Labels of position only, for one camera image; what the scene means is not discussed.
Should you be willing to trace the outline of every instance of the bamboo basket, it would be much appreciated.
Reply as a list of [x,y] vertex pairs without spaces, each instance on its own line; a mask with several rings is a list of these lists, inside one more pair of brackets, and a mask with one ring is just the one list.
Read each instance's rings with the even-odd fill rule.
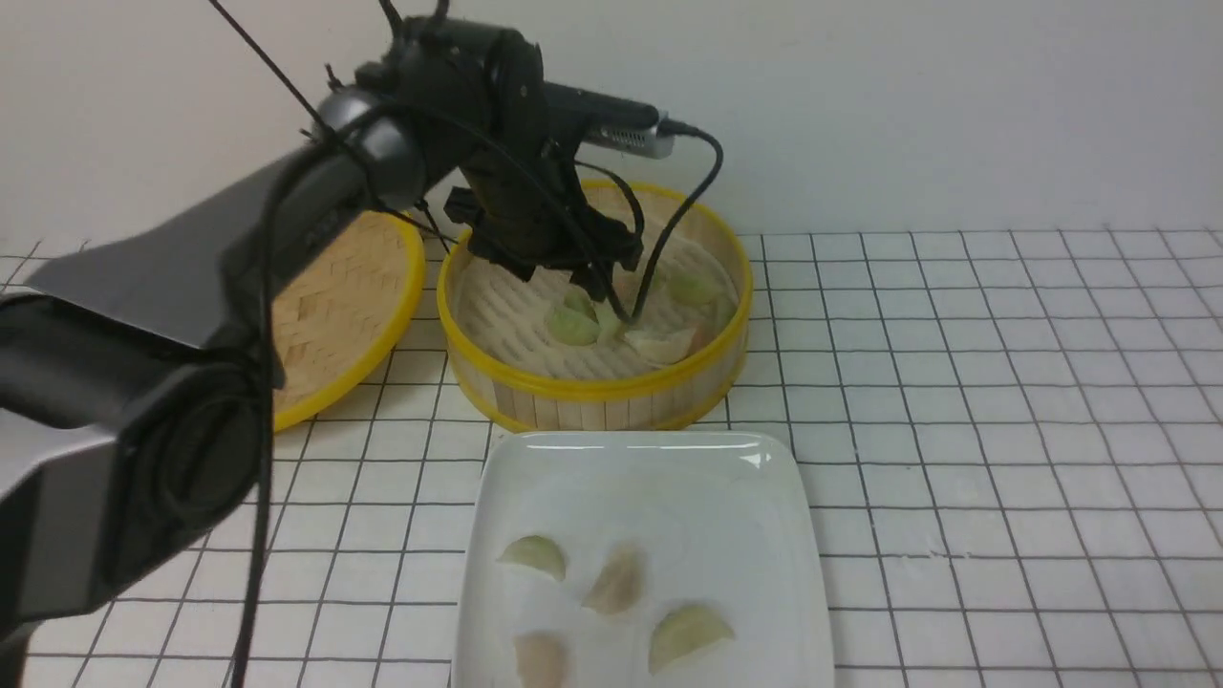
[[[589,203],[631,225],[631,213],[619,188],[587,182]],[[682,202],[682,194],[649,185],[634,185],[646,215],[648,254],[651,233],[660,230]],[[451,370],[464,395],[484,415],[512,431],[532,430],[678,430],[708,414],[739,376],[747,351],[747,320],[752,298],[752,271],[734,231],[709,209],[696,204],[673,233],[696,243],[720,265],[737,296],[737,308],[726,328],[703,349],[682,362],[623,379],[574,380],[544,376],[503,363],[483,351],[476,326],[457,317],[465,288],[494,288],[484,279],[465,281],[477,264],[466,241],[450,251],[438,276],[438,310],[446,334]],[[664,255],[671,251],[668,243]],[[521,313],[505,313],[522,320]]]
[[395,348],[421,301],[424,244],[408,224],[367,211],[272,303],[285,386],[273,392],[279,433],[322,412]]

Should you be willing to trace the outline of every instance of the white wall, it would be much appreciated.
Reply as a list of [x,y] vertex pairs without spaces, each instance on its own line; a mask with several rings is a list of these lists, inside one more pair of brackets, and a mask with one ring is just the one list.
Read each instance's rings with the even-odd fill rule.
[[[7,0],[0,235],[146,229],[307,122],[203,0]],[[306,88],[380,54],[374,0],[230,0]],[[426,2],[400,0],[426,12]],[[1221,0],[455,0],[550,78],[728,149],[745,231],[1223,225]],[[604,161],[689,187],[708,163]]]

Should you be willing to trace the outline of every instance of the white plate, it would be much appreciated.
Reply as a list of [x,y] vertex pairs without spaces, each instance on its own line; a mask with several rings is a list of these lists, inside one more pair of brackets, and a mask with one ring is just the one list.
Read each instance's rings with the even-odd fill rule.
[[[498,563],[526,535],[553,539],[563,583]],[[581,601],[620,541],[646,554],[646,589],[604,618]],[[735,632],[651,676],[654,627],[684,602]],[[517,688],[512,639],[569,649],[565,688],[833,686],[828,604],[790,452],[746,433],[544,433],[488,459],[459,610],[454,688]]]

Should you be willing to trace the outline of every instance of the pale dumpling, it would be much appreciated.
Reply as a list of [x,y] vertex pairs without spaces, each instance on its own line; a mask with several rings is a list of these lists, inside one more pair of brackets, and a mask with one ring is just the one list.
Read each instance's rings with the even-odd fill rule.
[[733,640],[735,632],[717,612],[704,605],[680,607],[654,628],[649,640],[649,673],[656,675],[673,661],[713,645]]
[[561,688],[569,672],[565,645],[549,633],[528,633],[514,639],[522,688]]
[[565,580],[565,555],[552,540],[528,535],[510,543],[497,561],[542,571],[558,582]]
[[582,600],[582,606],[603,616],[618,615],[637,604],[645,587],[641,550],[618,545],[608,557],[598,579]]

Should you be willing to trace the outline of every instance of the woven bamboo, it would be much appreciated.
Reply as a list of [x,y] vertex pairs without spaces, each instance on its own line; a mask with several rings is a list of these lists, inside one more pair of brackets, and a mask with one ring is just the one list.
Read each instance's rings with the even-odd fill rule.
[[[653,237],[682,197],[647,185],[635,185],[634,188],[646,214],[648,253]],[[631,225],[627,204],[614,186],[588,183],[587,198],[605,214]],[[552,342],[539,332],[537,320],[541,319],[539,313],[545,312],[548,299],[564,287],[564,280],[558,275],[542,275],[532,279],[527,287],[511,292],[516,287],[490,275],[489,265],[473,260],[465,243],[453,249],[439,275],[438,309],[446,332],[453,371],[472,404],[515,433],[679,429],[712,411],[742,368],[752,297],[751,266],[730,227],[701,205],[685,215],[673,236],[675,248],[669,243],[664,255],[679,255],[681,262],[687,262],[695,259],[692,255],[698,252],[706,260],[713,262],[713,268],[737,296],[735,315],[707,347],[679,364],[649,373],[631,371],[624,378],[608,375],[626,370],[626,364],[620,360],[624,357],[597,351],[572,352],[548,367],[553,371],[572,371],[572,375],[541,375],[534,370],[541,365],[539,348],[552,347]],[[468,274],[477,279],[466,279]],[[515,299],[519,307],[506,308],[500,314],[489,308],[482,309],[477,317],[464,317],[461,312],[473,302],[508,302],[512,306]],[[487,332],[478,329],[482,326],[498,331],[512,329],[514,337],[523,341],[517,348],[525,352],[522,357],[515,359],[510,356],[515,346],[494,347],[490,341],[497,336],[486,336]],[[533,339],[532,330],[536,331]],[[481,348],[477,341],[484,342],[490,351]]]
[[416,229],[364,213],[280,292],[272,307],[286,374],[273,393],[278,431],[339,401],[394,349],[424,275]]

